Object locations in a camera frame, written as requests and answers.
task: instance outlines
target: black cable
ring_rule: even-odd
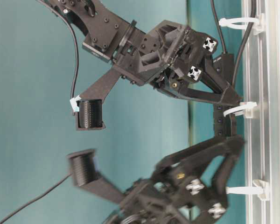
[[[43,4],[45,7],[47,7],[49,10],[51,10],[51,12],[53,12],[55,15],[57,15],[59,18],[62,19],[62,21],[67,25],[67,27],[70,30],[70,33],[74,39],[74,45],[75,45],[75,56],[76,56],[76,67],[75,67],[75,74],[74,74],[74,79],[73,79],[73,83],[71,85],[71,90],[70,90],[70,99],[75,97],[75,87],[76,87],[76,82],[77,82],[77,77],[78,77],[78,70],[79,70],[79,51],[78,51],[78,43],[77,43],[77,38],[76,38],[76,34],[73,30],[73,28],[71,27],[70,23],[66,20],[66,18],[61,15],[59,12],[57,12],[54,8],[52,8],[49,4],[47,4],[46,2],[44,2],[43,0],[36,0],[39,3]]]
[[[226,44],[225,44],[225,40],[224,40],[224,37],[223,37],[222,29],[219,25],[219,19],[218,19],[217,13],[216,13],[214,0],[210,0],[210,3],[211,3],[211,10],[213,11],[216,27],[217,27],[217,30],[218,30],[218,33],[219,33],[219,36],[220,36],[222,49],[223,49],[223,54],[227,54]]]
[[[257,2],[256,2],[256,0],[252,0],[252,3],[251,3],[251,16],[250,17],[255,18],[256,11],[257,11]],[[233,76],[232,76],[232,83],[231,83],[231,85],[233,87],[235,87],[235,83],[236,83],[236,80],[237,80],[238,69],[239,69],[239,64],[240,64],[240,61],[241,61],[241,57],[242,57],[242,54],[244,52],[244,49],[245,49],[246,43],[248,41],[249,35],[251,33],[253,25],[254,25],[253,22],[249,22],[247,30],[246,30],[245,35],[244,35],[244,38],[242,40],[241,46],[240,46],[240,48],[238,50],[238,55],[237,55],[237,59],[236,59],[236,62],[235,62],[234,72],[233,72]]]
[[[22,209],[26,208],[27,206],[29,206],[32,203],[38,201],[39,199],[45,197],[48,193],[50,193],[52,190],[54,190],[56,187],[58,187],[60,184],[62,184],[67,178],[69,178],[70,175],[71,174],[68,174],[65,178],[63,178],[60,182],[58,182],[53,187],[48,189],[45,193],[43,193],[42,195],[39,195],[38,197],[36,197],[35,199],[31,200],[30,202],[27,202],[26,204],[24,204],[23,206],[21,206],[20,208],[18,208],[14,212],[12,212],[10,215],[6,216],[4,219],[2,219],[0,221],[0,224],[3,224],[4,222],[6,222],[8,219],[10,219],[12,216],[14,216],[15,214],[17,214],[19,211],[21,211]]]

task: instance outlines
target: screw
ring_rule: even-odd
[[[177,180],[180,180],[180,179],[182,179],[182,178],[184,178],[184,177],[185,177],[185,174],[184,174],[184,173],[180,173],[180,174],[178,174],[178,175],[176,176]]]

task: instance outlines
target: teal background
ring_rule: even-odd
[[[190,24],[217,37],[209,1],[203,1],[189,1]],[[187,21],[183,0],[102,2],[125,20],[135,19],[145,32],[165,19]],[[219,16],[239,15],[236,2],[239,7],[235,1],[217,1]],[[84,37],[76,31],[81,46]],[[227,29],[224,34],[228,50],[236,52],[241,34]],[[111,67],[82,48],[80,59],[76,95]],[[97,148],[101,171],[124,190],[139,177],[149,177],[163,156],[189,146],[187,102],[124,80],[103,105],[107,128],[75,131],[69,104],[73,66],[72,38],[60,19],[34,0],[0,1],[0,219],[65,176],[69,153]],[[192,141],[213,137],[211,105],[191,107]],[[244,184],[243,160],[229,184]],[[221,223],[244,223],[244,203],[242,196],[232,196]],[[101,223],[115,208],[67,180],[7,223]]]

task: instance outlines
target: white plastic clip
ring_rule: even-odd
[[[238,195],[257,195],[261,201],[270,200],[270,186],[268,182],[262,180],[253,180],[255,187],[238,187],[229,188],[226,187],[227,194],[238,194]]]
[[[78,95],[75,98],[70,99],[70,105],[73,108],[74,112],[80,112],[80,108],[78,107],[78,104],[77,104],[77,101],[79,101],[80,99],[81,99],[80,95]]]
[[[252,110],[257,106],[256,102],[242,102],[240,106],[233,107],[227,111],[223,112],[224,117],[228,114],[234,113],[235,116],[244,115],[245,118],[251,119],[253,118]]]
[[[219,21],[221,27],[229,27],[232,29],[247,29],[248,23],[253,22],[254,35],[258,35],[265,31],[266,16],[264,13],[259,15],[259,18],[242,17],[235,19],[222,18]],[[245,23],[245,25],[237,25],[236,23]]]

